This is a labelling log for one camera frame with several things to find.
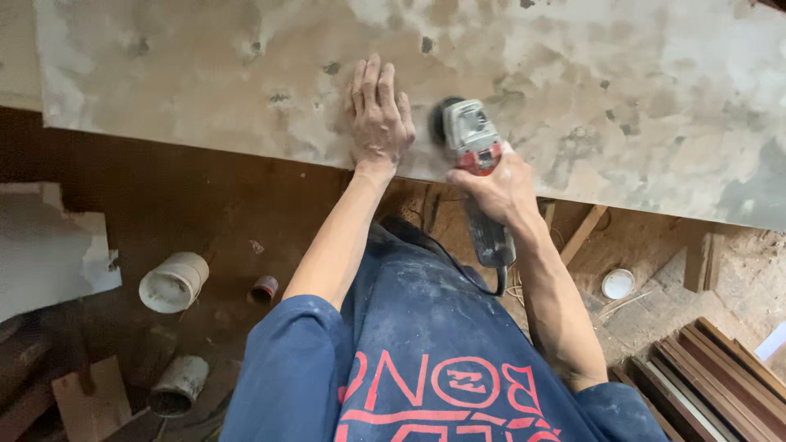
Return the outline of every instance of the right hand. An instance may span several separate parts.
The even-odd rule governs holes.
[[[498,223],[526,230],[543,223],[532,185],[532,167],[513,152],[508,142],[503,143],[502,158],[491,175],[475,176],[454,169],[448,172],[447,180],[475,197],[483,212]]]

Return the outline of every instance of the blue t-shirt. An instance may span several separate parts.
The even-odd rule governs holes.
[[[372,225],[339,313],[282,301],[248,335],[222,442],[667,440],[638,393],[571,394],[497,299]]]

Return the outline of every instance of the angle grinder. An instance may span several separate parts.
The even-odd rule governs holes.
[[[473,175],[487,176],[502,159],[502,137],[488,120],[480,100],[448,97],[432,111],[429,129],[434,143],[444,146],[454,167]],[[507,285],[507,267],[516,259],[507,227],[489,218],[472,195],[465,200],[467,224],[478,262],[497,269],[500,296]]]

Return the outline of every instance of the grinder disc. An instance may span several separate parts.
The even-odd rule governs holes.
[[[445,109],[465,100],[464,97],[453,95],[448,98],[443,98],[437,103],[437,106],[434,106],[432,114],[428,117],[428,133],[431,134],[432,141],[435,144],[445,145],[445,122],[443,120]]]

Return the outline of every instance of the hand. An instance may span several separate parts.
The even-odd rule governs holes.
[[[502,158],[491,175],[475,176],[454,169],[448,172],[447,180],[475,197],[486,215],[499,223],[526,231],[543,224],[532,186],[532,168],[508,142],[503,143]]]
[[[344,108],[352,121],[356,171],[383,171],[392,178],[401,155],[415,141],[410,100],[403,92],[394,98],[394,75],[390,63],[380,74],[380,56],[373,54],[358,61],[354,82],[347,86]]]

